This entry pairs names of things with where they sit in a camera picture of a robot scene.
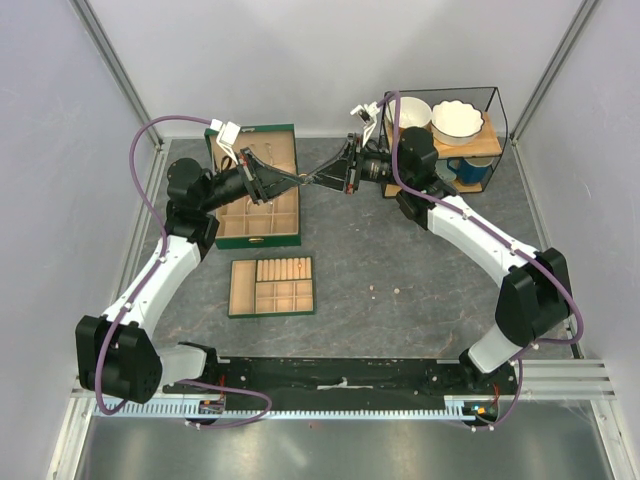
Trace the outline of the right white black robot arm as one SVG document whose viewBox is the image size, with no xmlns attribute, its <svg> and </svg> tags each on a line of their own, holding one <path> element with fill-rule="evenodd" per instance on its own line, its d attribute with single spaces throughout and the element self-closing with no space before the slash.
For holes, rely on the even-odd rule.
<svg viewBox="0 0 640 480">
<path fill-rule="evenodd" d="M 361 181 L 394 182 L 403 214 L 460 249 L 499 287 L 495 324 L 462 358 L 458 381 L 467 392 L 483 392 L 494 371 L 538 343 L 577 313 L 566 259 L 554 248 L 524 244 L 476 213 L 436 173 L 438 151 L 431 131 L 410 127 L 394 137 L 388 152 L 371 151 L 350 137 L 335 158 L 305 183 L 353 193 Z"/>
</svg>

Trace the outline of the green jewelry tray insert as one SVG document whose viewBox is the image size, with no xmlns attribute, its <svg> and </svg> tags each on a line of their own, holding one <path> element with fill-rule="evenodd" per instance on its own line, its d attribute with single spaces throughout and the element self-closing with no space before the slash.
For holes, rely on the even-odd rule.
<svg viewBox="0 0 640 480">
<path fill-rule="evenodd" d="M 311 256 L 231 262 L 229 318 L 312 315 L 315 311 Z"/>
</svg>

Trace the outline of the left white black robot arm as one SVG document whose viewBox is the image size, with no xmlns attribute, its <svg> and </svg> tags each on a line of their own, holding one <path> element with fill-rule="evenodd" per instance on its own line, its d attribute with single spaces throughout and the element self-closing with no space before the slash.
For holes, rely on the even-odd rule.
<svg viewBox="0 0 640 480">
<path fill-rule="evenodd" d="M 248 198 L 267 203 L 304 184 L 301 175 L 269 166 L 243 148 L 232 167 L 214 172 L 181 158 L 168 172 L 166 218 L 156 250 L 119 299 L 98 316 L 84 316 L 75 331 L 79 380 L 94 391 L 100 411 L 144 404 L 156 391 L 182 380 L 198 393 L 219 382 L 206 348 L 179 344 L 158 350 L 152 342 L 160 316 L 179 286 L 214 245 L 214 210 Z"/>
</svg>

